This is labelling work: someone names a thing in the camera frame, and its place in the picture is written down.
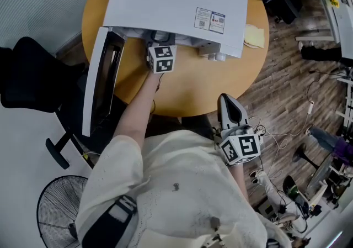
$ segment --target black fan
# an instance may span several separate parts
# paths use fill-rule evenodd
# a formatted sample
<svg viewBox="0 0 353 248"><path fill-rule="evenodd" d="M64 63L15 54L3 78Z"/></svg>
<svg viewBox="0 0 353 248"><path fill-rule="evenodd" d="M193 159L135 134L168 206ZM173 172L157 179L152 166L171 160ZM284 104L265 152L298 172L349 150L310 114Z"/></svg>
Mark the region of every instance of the black fan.
<svg viewBox="0 0 353 248"><path fill-rule="evenodd" d="M62 176L51 181L42 191L37 205L40 237L47 248L78 247L74 222L87 178Z"/></svg>

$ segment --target white t-shirt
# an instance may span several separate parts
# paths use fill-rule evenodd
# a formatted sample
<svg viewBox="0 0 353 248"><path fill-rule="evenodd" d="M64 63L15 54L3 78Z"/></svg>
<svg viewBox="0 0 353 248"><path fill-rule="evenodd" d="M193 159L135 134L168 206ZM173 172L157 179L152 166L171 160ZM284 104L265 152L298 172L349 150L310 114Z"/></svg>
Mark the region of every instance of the white t-shirt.
<svg viewBox="0 0 353 248"><path fill-rule="evenodd" d="M79 239L87 219L123 194L135 198L138 211L128 247L141 247L148 231L181 239L210 235L211 217L220 219L220 234L233 235L233 247L265 247L268 238L291 247L286 235L245 200L213 141L188 130L145 139L142 154L130 137L113 138L82 195Z"/></svg>

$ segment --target round wooden table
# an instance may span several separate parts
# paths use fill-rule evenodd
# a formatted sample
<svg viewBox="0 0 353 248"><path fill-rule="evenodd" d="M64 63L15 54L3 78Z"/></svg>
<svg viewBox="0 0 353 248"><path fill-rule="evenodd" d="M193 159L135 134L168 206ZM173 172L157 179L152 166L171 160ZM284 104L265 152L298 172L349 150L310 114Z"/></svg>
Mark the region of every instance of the round wooden table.
<svg viewBox="0 0 353 248"><path fill-rule="evenodd" d="M90 61L95 38L109 0L87 0L82 19L82 41ZM241 59L209 61L195 48L178 46L173 72L165 73L156 93L155 114L189 117L213 112L221 93L234 98L243 94L258 76L269 46L269 22L264 4L248 0L247 24L265 30L265 48L243 47ZM119 67L114 93L130 103L147 74L145 46L141 39L129 38Z"/></svg>

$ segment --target yellow sponge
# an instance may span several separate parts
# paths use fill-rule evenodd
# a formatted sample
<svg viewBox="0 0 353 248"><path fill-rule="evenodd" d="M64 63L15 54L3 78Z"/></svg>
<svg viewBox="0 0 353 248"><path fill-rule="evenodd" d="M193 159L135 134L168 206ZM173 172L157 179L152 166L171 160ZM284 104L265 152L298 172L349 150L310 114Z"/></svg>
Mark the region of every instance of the yellow sponge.
<svg viewBox="0 0 353 248"><path fill-rule="evenodd" d="M265 47L264 30L257 28L256 26L247 24L245 26L244 41L249 45L264 48Z"/></svg>

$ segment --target white floor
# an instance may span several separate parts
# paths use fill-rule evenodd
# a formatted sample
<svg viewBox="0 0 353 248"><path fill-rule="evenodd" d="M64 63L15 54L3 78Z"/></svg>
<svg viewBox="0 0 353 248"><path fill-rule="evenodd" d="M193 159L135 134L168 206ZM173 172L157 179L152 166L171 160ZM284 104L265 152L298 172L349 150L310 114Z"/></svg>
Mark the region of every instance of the white floor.
<svg viewBox="0 0 353 248"><path fill-rule="evenodd" d="M90 167L69 142L63 170L45 140L58 142L64 130L55 114L0 105L0 247L44 248L36 224L36 206L44 187L56 177L88 177Z"/></svg>

